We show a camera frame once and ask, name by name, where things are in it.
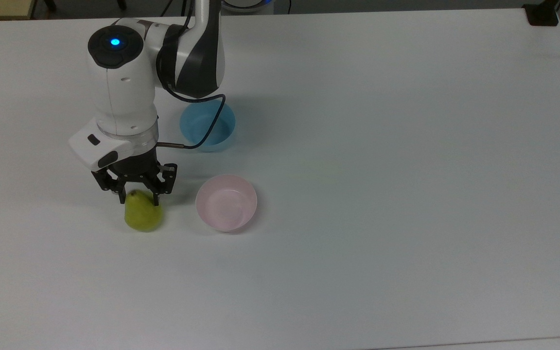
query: black object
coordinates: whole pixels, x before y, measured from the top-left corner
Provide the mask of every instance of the black object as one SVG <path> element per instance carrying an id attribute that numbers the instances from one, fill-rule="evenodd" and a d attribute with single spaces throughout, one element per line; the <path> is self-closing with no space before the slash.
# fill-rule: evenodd
<path id="1" fill-rule="evenodd" d="M 157 53 L 157 75 L 159 81 L 173 82 L 176 69 L 176 53 L 178 51 L 178 40 L 187 29 L 186 26 L 173 24 L 165 31 L 164 42 Z M 169 84 L 170 88 L 175 88 L 174 83 Z"/>
<path id="2" fill-rule="evenodd" d="M 118 7 L 120 7 L 120 9 L 122 10 L 126 10 L 126 1 L 125 0 L 117 0 L 117 1 L 118 1 Z M 57 11 L 57 6 L 55 6 L 55 2 L 53 0 L 45 0 L 45 5 L 47 5 L 49 11 L 53 13 Z"/>
<path id="3" fill-rule="evenodd" d="M 101 140 L 99 140 L 98 138 L 96 138 L 96 136 L 94 136 L 94 134 L 90 134 L 87 136 L 87 140 L 93 144 L 93 145 L 98 145 L 99 143 L 101 143 Z"/>
<path id="4" fill-rule="evenodd" d="M 142 53 L 144 39 L 134 29 L 107 26 L 97 30 L 87 42 L 87 51 L 100 67 L 117 69 Z"/>
<path id="5" fill-rule="evenodd" d="M 183 0 L 182 6 L 180 7 L 180 17 L 185 15 L 185 10 L 187 9 L 187 0 Z"/>
<path id="6" fill-rule="evenodd" d="M 107 170 L 116 175 L 116 179 L 111 177 Z M 126 199 L 125 184 L 127 182 L 141 182 L 153 191 L 153 201 L 155 206 L 158 206 L 160 194 L 172 193 L 176 180 L 176 170 L 176 164 L 162 166 L 157 160 L 157 149 L 153 148 L 143 155 L 125 158 L 99 171 L 93 171 L 92 175 L 103 191 L 113 191 L 118 194 L 120 204 L 124 204 Z M 159 179 L 158 174 L 160 173 L 164 181 Z"/>
<path id="7" fill-rule="evenodd" d="M 559 18 L 556 15 L 559 0 L 545 0 L 539 5 L 525 4 L 526 18 L 531 26 L 556 27 Z"/>
<path id="8" fill-rule="evenodd" d="M 51 12 L 57 11 L 57 6 L 55 6 L 55 2 L 53 0 L 45 0 L 45 5 L 47 5 L 47 9 Z"/>

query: green pear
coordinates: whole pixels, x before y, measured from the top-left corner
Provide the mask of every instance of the green pear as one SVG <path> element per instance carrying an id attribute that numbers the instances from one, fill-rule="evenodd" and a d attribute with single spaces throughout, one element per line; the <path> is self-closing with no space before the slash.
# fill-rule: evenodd
<path id="1" fill-rule="evenodd" d="M 130 228 L 149 232 L 157 228 L 163 217 L 161 204 L 155 206 L 153 194 L 134 189 L 124 200 L 124 221 Z"/>

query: blue bowl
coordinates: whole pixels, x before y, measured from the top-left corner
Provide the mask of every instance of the blue bowl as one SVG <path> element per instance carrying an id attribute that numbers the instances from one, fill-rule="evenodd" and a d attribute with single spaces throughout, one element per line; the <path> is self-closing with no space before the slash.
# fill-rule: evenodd
<path id="1" fill-rule="evenodd" d="M 204 137 L 215 118 L 220 101 L 213 100 L 190 104 L 180 116 L 180 132 L 191 142 L 198 144 Z M 228 104 L 224 104 L 220 118 L 218 118 L 207 140 L 198 149 L 203 152 L 217 152 L 230 146 L 235 131 L 235 113 Z"/>

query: black cable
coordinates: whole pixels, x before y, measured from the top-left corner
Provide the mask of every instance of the black cable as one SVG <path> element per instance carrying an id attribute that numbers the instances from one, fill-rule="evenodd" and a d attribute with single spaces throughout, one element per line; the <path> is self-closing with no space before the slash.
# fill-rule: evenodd
<path id="1" fill-rule="evenodd" d="M 180 17 L 185 16 L 185 10 L 187 10 L 187 0 L 183 0 L 183 4 L 180 7 Z"/>
<path id="2" fill-rule="evenodd" d="M 164 14 L 167 12 L 167 9 L 170 8 L 170 5 L 172 4 L 173 1 L 174 1 L 174 0 L 169 0 L 169 2 L 167 2 L 167 5 L 165 5 L 164 12 L 162 12 L 162 13 L 161 13 L 161 16 L 159 16 L 159 17 L 163 17 L 163 16 L 164 16 Z"/>
<path id="3" fill-rule="evenodd" d="M 183 25 L 183 31 L 185 31 L 187 29 L 187 26 L 189 25 L 189 21 L 192 18 L 192 15 L 193 15 L 193 0 L 189 4 L 189 12 L 187 13 L 187 18 L 185 20 L 185 24 Z M 157 60 L 155 62 L 155 66 L 156 66 L 157 71 L 161 70 L 161 64 L 159 63 L 159 58 L 161 57 L 163 49 L 164 49 L 164 47 L 162 47 L 159 50 L 159 52 L 157 53 Z M 207 141 L 207 138 L 209 138 L 209 135 L 211 135 L 211 131 L 213 131 L 213 127 L 217 123 L 217 120 L 220 118 L 220 114 L 222 113 L 222 109 L 224 108 L 224 104 L 226 104 L 226 95 L 224 95 L 223 93 L 220 93 L 219 95 L 215 95 L 215 96 L 211 96 L 211 97 L 205 97 L 205 98 L 197 98 L 197 99 L 182 97 L 182 96 L 178 95 L 177 93 L 175 93 L 174 91 L 172 91 L 172 89 L 170 89 L 169 86 L 167 86 L 166 82 L 164 82 L 164 80 L 162 78 L 162 75 L 157 74 L 157 76 L 159 77 L 159 81 L 161 82 L 161 86 L 163 86 L 164 90 L 167 91 L 170 95 L 173 95 L 174 97 L 178 98 L 179 100 L 181 100 L 183 102 L 188 102 L 190 104 L 200 104 L 201 102 L 209 102 L 209 101 L 215 100 L 217 98 L 222 98 L 222 102 L 220 103 L 220 108 L 217 109 L 217 113 L 215 113 L 215 118 L 213 118 L 213 121 L 211 122 L 211 126 L 209 126 L 209 129 L 207 130 L 207 133 L 204 135 L 202 140 L 200 140 L 200 142 L 198 142 L 197 144 L 194 144 L 193 146 L 187 146 L 187 145 L 182 144 L 182 143 L 171 143 L 171 142 L 157 142 L 157 144 L 156 144 L 157 147 L 169 147 L 169 148 L 181 148 L 181 149 L 183 149 L 183 148 L 184 149 L 195 149 L 195 148 L 200 147 L 205 141 Z"/>
<path id="4" fill-rule="evenodd" d="M 185 18 L 185 24 L 183 24 L 183 28 L 184 29 L 189 29 L 189 20 L 191 20 L 193 15 L 193 0 L 191 0 L 191 2 L 189 2 L 189 11 L 187 11 L 187 18 Z"/>

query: floor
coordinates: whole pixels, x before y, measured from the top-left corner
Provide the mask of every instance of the floor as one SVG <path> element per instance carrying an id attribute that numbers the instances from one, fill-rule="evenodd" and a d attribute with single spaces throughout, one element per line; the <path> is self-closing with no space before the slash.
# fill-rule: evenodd
<path id="1" fill-rule="evenodd" d="M 170 0 L 126 0 L 127 9 L 118 8 L 116 0 L 54 0 L 57 10 L 51 13 L 44 0 L 37 0 L 34 17 L 120 18 L 158 17 Z M 173 0 L 166 16 L 180 16 L 183 0 Z M 438 9 L 520 8 L 539 0 L 292 0 L 291 13 L 343 13 L 367 11 L 412 11 Z M 286 14 L 289 0 L 276 0 L 275 14 Z"/>

